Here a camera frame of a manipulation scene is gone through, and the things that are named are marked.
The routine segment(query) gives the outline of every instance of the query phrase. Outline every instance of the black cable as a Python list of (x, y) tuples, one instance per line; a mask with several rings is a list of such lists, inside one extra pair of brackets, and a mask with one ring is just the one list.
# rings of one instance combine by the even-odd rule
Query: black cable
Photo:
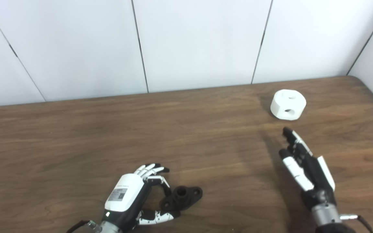
[(71, 233), (71, 232), (77, 230), (79, 227), (84, 226), (88, 222), (89, 222), (89, 220), (81, 220), (80, 222), (76, 223), (73, 227), (71, 227), (70, 229), (68, 229), (68, 231), (66, 233)]
[(369, 225), (367, 221), (365, 221), (365, 219), (362, 216), (358, 215), (357, 219), (367, 228), (367, 230), (369, 230), (370, 233), (373, 233), (372, 227)]

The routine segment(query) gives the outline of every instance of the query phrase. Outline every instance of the white cylindrical object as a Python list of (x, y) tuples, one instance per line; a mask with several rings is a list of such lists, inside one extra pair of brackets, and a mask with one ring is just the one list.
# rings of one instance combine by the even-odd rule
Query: white cylindrical object
[(299, 119), (306, 106), (305, 97), (295, 90), (280, 90), (274, 94), (270, 110), (276, 118), (293, 121)]

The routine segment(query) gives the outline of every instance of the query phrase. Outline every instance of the white robot finger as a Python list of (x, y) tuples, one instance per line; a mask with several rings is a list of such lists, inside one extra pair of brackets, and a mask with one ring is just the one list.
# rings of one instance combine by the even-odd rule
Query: white robot finger
[(177, 218), (179, 215), (179, 211), (155, 211), (154, 216), (146, 216), (145, 211), (142, 211), (141, 218), (139, 219), (139, 225), (160, 224)]
[(323, 156), (320, 156), (319, 158), (317, 158), (317, 162), (322, 168), (323, 174), (326, 177), (326, 180), (329, 183), (330, 187), (332, 187), (333, 191), (335, 191), (335, 181), (333, 180), (333, 177), (330, 174), (329, 168), (327, 167), (327, 164), (324, 161)]
[(151, 170), (151, 169), (154, 168), (154, 167), (155, 167), (155, 164), (152, 163), (152, 164), (146, 166), (145, 168), (143, 168), (143, 169), (138, 173), (138, 175), (142, 177), (145, 173), (147, 173), (149, 170)]
[(139, 172), (142, 171), (145, 167), (146, 165), (140, 166), (138, 169), (136, 169), (136, 171), (133, 174), (139, 174)]
[(297, 164), (296, 160), (291, 156), (290, 152), (288, 152), (286, 149), (282, 149), (279, 153), (284, 165), (290, 171), (290, 174), (293, 176), (294, 180), (299, 184), (299, 186), (304, 191), (314, 189), (315, 186), (306, 177), (305, 171), (299, 166), (299, 164)]
[(160, 175), (148, 176), (145, 178), (145, 180), (150, 185), (160, 185), (163, 188), (163, 192), (165, 193), (165, 196), (171, 195), (171, 188), (163, 176), (160, 176)]
[(146, 172), (142, 178), (145, 179), (146, 177), (150, 176), (150, 175), (156, 175), (156, 174), (160, 174), (161, 172), (169, 172), (169, 169), (168, 168), (164, 168), (164, 167), (159, 167), (159, 168), (153, 168), (151, 169), (150, 171)]

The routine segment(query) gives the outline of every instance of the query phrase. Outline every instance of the black mechanical part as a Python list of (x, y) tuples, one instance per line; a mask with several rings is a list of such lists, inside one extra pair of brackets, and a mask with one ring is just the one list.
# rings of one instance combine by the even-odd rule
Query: black mechanical part
[(315, 233), (355, 233), (355, 231), (345, 224), (326, 224), (317, 227)]
[(160, 208), (163, 211), (182, 211), (190, 208), (193, 204), (202, 198), (202, 189), (200, 187), (178, 186), (170, 196), (165, 197), (160, 202)]

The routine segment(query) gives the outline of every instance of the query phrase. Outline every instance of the robotic hand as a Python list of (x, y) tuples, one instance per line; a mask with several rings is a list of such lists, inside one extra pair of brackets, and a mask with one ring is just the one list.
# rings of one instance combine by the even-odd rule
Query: robotic hand
[(123, 175), (105, 203), (102, 223), (94, 221), (80, 221), (67, 233), (87, 224), (95, 233), (124, 233), (134, 229), (137, 225), (158, 224), (180, 216), (179, 210), (151, 211), (142, 210), (142, 205), (151, 192), (152, 186), (160, 185), (165, 196), (171, 195), (171, 189), (165, 178), (157, 175), (169, 172), (168, 168), (158, 163), (146, 164), (134, 173)]
[(299, 135), (285, 127), (283, 135), (289, 146), (279, 151), (280, 157), (295, 181), (302, 188), (302, 201), (316, 221), (316, 233), (355, 233), (342, 220), (358, 219), (373, 233), (370, 225), (359, 215), (339, 215), (333, 194), (335, 182), (323, 156), (314, 157)]

